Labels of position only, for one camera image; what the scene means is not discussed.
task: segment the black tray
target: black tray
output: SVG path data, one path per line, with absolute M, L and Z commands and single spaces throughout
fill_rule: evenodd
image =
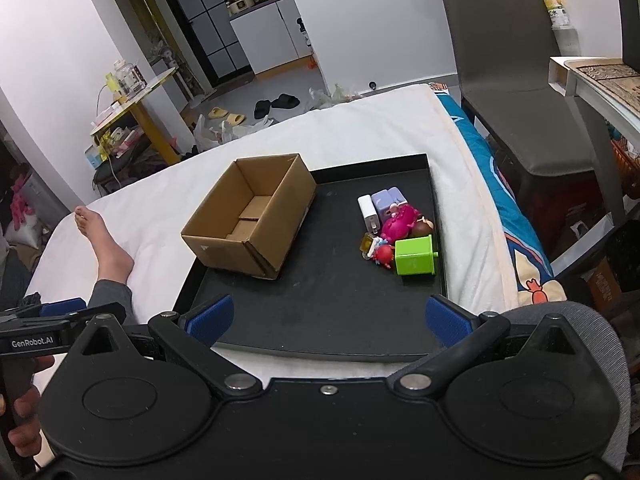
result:
M 446 296 L 444 252 L 426 155 L 312 172 L 318 188 L 280 276 L 272 282 L 209 269 L 196 259 L 175 304 L 184 313 L 231 294 L 227 348 L 327 360 L 412 361 L 439 344 L 424 322 L 431 294 Z M 358 197 L 397 186 L 436 230 L 436 275 L 398 276 L 365 261 Z

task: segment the yellow slipper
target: yellow slipper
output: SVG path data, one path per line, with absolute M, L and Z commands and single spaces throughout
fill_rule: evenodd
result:
M 232 126 L 238 126 L 241 122 L 246 119 L 246 116 L 242 114 L 229 114 L 229 117 L 226 118 L 226 121 Z
M 228 112 L 226 110 L 223 110 L 222 108 L 218 108 L 216 106 L 212 108 L 211 111 L 209 112 L 209 119 L 221 119 L 227 114 Z

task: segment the door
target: door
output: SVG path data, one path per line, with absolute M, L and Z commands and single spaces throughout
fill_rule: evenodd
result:
M 231 25 L 255 73 L 298 59 L 277 4 L 251 10 Z
M 293 41 L 293 46 L 296 47 L 298 57 L 311 56 L 311 49 L 306 46 L 306 39 L 300 32 L 300 24 L 298 19 L 300 18 L 300 11 L 296 6 L 295 0 L 280 0 L 278 2 L 278 8 L 280 14 L 284 20 L 284 24 L 287 25 L 287 30 Z
M 167 3 L 213 86 L 251 71 L 229 22 L 225 0 L 167 0 Z

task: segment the white desk leg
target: white desk leg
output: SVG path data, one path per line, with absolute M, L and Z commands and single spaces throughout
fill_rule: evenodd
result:
M 605 208 L 611 212 L 613 225 L 621 226 L 626 221 L 625 206 L 622 202 L 622 184 L 609 140 L 607 123 L 580 96 L 567 95 L 566 103 L 584 139 L 593 147 L 593 169 L 598 179 Z

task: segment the table leg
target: table leg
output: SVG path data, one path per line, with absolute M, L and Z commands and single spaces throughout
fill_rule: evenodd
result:
M 153 119 L 149 115 L 149 112 L 146 111 L 144 105 L 142 103 L 136 103 L 129 108 L 129 111 L 131 111 L 131 115 L 135 117 L 138 124 L 142 126 L 142 129 L 145 131 L 145 135 L 149 138 L 154 148 L 158 150 L 158 153 L 160 153 L 162 158 L 164 158 L 164 161 L 170 166 L 180 162 L 180 156 L 175 153 L 175 150 L 164 138 L 164 135 L 153 122 Z
M 593 169 L 598 179 L 605 208 L 611 213 L 613 225 L 620 226 L 626 221 L 626 213 L 622 202 L 620 174 L 613 155 L 607 123 L 580 96 L 568 95 L 566 102 L 584 139 L 590 142 L 593 147 Z

